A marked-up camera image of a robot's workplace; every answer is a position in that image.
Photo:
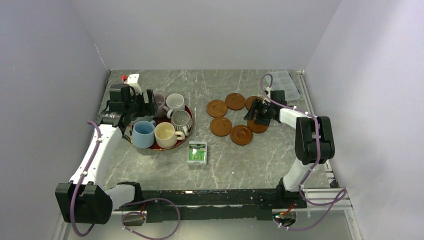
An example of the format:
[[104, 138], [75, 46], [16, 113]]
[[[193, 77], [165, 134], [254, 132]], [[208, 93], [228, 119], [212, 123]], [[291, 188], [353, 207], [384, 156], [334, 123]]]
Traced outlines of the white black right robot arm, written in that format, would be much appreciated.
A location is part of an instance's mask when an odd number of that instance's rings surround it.
[[[283, 90], [267, 87], [266, 97], [252, 96], [244, 99], [231, 93], [225, 101], [212, 100], [207, 113], [213, 118], [211, 132], [224, 137], [229, 135], [233, 143], [244, 146], [254, 133], [265, 132], [272, 120], [295, 129], [294, 150], [296, 159], [289, 172], [282, 178], [282, 190], [275, 194], [276, 203], [287, 208], [295, 201], [316, 165], [334, 157], [335, 146], [330, 118], [315, 116], [288, 106]], [[132, 144], [141, 149], [167, 150], [179, 145], [194, 129], [194, 118], [187, 108], [172, 110], [162, 107], [168, 116], [139, 120], [130, 126]]]

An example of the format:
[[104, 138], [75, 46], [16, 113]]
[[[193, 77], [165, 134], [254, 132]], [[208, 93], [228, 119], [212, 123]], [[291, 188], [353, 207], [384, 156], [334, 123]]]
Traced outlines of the grey ribbed ceramic cup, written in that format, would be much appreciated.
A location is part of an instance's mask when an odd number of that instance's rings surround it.
[[177, 132], [183, 132], [185, 136], [188, 136], [193, 126], [193, 118], [187, 111], [177, 110], [171, 116], [171, 124]]

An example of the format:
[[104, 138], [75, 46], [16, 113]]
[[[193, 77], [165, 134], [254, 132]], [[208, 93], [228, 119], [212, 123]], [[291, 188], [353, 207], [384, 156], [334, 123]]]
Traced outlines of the cream ribbed ceramic mug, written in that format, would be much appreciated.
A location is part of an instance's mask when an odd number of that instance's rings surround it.
[[177, 144], [177, 141], [182, 141], [186, 138], [181, 131], [176, 131], [174, 126], [169, 122], [159, 123], [154, 130], [156, 143], [162, 149], [172, 148]]

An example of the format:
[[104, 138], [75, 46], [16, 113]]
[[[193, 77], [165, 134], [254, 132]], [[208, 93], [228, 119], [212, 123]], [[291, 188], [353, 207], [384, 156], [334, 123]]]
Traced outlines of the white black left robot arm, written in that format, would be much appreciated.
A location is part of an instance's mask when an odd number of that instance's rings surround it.
[[104, 225], [121, 206], [137, 210], [143, 205], [137, 182], [121, 182], [109, 190], [103, 187], [112, 153], [131, 121], [157, 114], [154, 92], [147, 89], [146, 94], [127, 83], [110, 87], [105, 108], [89, 122], [94, 126], [93, 138], [80, 166], [67, 183], [59, 183], [55, 189], [65, 222]]

